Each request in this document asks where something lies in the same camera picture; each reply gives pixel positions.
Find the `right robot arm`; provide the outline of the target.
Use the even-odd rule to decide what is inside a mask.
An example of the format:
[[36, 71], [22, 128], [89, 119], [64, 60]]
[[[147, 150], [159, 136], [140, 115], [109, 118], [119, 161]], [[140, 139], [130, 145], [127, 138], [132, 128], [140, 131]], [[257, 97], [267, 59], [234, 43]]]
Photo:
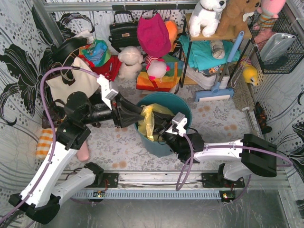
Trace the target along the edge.
[[207, 144], [195, 130], [186, 133], [188, 119], [182, 113], [154, 114], [154, 133], [185, 165], [206, 161], [223, 161], [217, 174], [217, 184], [236, 182], [245, 175], [255, 174], [273, 178], [276, 171], [276, 146], [253, 134], [246, 133], [240, 140]]

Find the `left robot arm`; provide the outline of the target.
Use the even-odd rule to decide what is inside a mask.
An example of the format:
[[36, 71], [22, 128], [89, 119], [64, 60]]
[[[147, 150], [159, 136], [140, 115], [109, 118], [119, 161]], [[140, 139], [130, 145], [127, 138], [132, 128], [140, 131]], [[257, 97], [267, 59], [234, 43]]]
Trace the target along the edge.
[[91, 131], [88, 124], [112, 119], [116, 127], [125, 128], [143, 119], [142, 108], [118, 94], [109, 105], [93, 107], [83, 92], [74, 92], [64, 106], [66, 117], [53, 135], [53, 143], [29, 185], [21, 192], [12, 194], [9, 203], [33, 221], [49, 223], [60, 207], [79, 190], [106, 185], [104, 169], [90, 162], [75, 176], [57, 184], [61, 173], [76, 155]]

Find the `yellow plastic trash bag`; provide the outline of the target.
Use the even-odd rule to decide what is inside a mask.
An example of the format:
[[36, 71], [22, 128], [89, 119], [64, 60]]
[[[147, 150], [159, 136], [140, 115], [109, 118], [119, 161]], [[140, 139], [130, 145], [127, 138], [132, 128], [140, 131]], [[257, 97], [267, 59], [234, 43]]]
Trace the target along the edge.
[[141, 108], [141, 116], [143, 116], [144, 119], [138, 122], [138, 131], [148, 140], [154, 142], [156, 137], [156, 135], [153, 133], [156, 117], [154, 111], [160, 114], [168, 114], [171, 116], [174, 116], [174, 114], [167, 107], [156, 103], [150, 105], [141, 105]]

